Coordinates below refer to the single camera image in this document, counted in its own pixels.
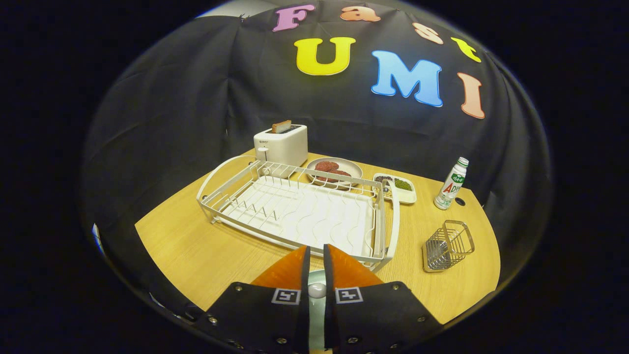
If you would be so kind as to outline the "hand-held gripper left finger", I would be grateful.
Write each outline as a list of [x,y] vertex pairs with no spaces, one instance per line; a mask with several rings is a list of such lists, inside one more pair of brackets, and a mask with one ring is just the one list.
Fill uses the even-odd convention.
[[241,354],[307,354],[310,255],[299,247],[256,280],[231,283],[195,329]]

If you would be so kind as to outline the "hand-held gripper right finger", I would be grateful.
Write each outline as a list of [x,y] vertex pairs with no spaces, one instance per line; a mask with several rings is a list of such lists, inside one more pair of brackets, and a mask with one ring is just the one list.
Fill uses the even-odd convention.
[[403,282],[384,282],[341,249],[324,246],[324,346],[335,354],[406,354],[443,325]]

